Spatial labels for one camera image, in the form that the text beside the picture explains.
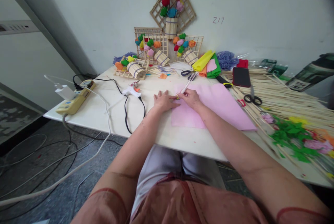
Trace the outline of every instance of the person's right hand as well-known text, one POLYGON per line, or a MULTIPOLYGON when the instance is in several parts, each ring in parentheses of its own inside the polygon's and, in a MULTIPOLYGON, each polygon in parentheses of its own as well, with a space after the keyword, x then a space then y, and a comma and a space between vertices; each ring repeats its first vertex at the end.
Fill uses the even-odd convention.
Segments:
POLYGON ((199 96, 195 90, 187 89, 184 94, 178 93, 177 94, 181 99, 183 99, 188 106, 196 111, 199 107, 203 106, 204 104, 199 99, 199 96))

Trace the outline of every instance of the white pants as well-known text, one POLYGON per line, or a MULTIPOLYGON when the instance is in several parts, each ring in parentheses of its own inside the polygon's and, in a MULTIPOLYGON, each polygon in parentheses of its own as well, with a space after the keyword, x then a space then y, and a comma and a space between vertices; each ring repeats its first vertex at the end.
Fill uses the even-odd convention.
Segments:
POLYGON ((214 160, 153 145, 139 175, 131 215, 151 187, 170 172, 181 173, 182 168, 187 176, 198 179, 209 186, 225 189, 222 176, 214 160))

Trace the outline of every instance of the table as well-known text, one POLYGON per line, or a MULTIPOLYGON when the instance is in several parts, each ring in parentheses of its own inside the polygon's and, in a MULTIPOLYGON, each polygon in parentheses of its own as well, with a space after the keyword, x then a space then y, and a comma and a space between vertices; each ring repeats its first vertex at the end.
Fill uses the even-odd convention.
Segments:
MULTIPOLYGON (((109 79, 113 78, 117 81, 121 91, 126 89, 134 79, 121 78, 114 76, 115 66, 109 68, 98 78, 109 79)), ((125 126, 125 112, 124 102, 125 97, 119 93, 115 83, 111 81, 95 81, 97 86, 94 91, 100 94, 109 104, 111 115, 111 130, 112 134, 129 137, 130 133, 125 126)), ((138 88, 142 92, 142 100, 148 112, 154 105, 153 95, 157 94, 159 90, 169 90, 170 94, 174 94, 174 85, 181 83, 186 84, 187 79, 182 76, 170 75, 167 79, 159 79, 157 76, 147 76, 145 80, 139 82, 138 88)), ((197 77, 194 81, 196 84, 212 85, 218 83, 216 79, 208 79, 197 77)), ((56 113, 58 106, 44 114, 44 117, 61 121, 62 116, 56 113)), ((140 100, 132 95, 129 96, 127 102, 128 125, 131 131, 134 131, 143 119, 144 108, 140 100)), ((90 128, 97 131, 109 132, 108 129, 108 115, 105 112, 104 102, 95 94, 90 94, 86 101, 82 104, 75 115, 68 116, 66 121, 70 124, 90 128)), ((301 171, 293 165, 288 159, 277 158, 271 150, 263 142, 259 134, 260 132, 244 132, 246 136, 252 139, 271 157, 283 165, 298 179, 306 183, 320 185, 324 187, 333 188, 331 183, 327 181, 321 173, 319 173, 312 165, 308 163, 299 162, 302 172, 306 174, 305 178, 301 178, 301 171)), ((156 144, 170 149, 193 153, 199 156, 207 157, 217 161, 227 161, 224 154, 220 151, 215 141, 209 134, 207 129, 184 128, 171 125, 171 111, 166 112, 161 119, 160 128, 156 139, 156 144)))

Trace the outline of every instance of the red paper flower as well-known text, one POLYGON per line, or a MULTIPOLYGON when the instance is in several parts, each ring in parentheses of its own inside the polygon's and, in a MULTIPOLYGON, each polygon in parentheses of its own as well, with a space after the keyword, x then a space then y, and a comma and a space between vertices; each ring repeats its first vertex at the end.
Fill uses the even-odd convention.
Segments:
POLYGON ((163 6, 168 6, 169 5, 169 0, 161 0, 161 3, 163 6))

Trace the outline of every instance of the glue gun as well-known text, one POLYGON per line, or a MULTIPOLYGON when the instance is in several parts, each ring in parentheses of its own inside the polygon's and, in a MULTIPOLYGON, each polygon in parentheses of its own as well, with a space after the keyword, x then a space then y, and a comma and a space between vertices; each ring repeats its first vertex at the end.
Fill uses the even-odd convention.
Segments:
POLYGON ((123 94, 123 95, 129 95, 129 94, 132 94, 133 96, 139 98, 142 94, 141 94, 141 93, 138 93, 138 91, 139 91, 140 89, 136 88, 137 85, 138 85, 138 82, 139 82, 139 81, 136 81, 136 82, 132 83, 131 85, 129 85, 129 87, 126 88, 126 89, 122 92, 122 94, 123 94))

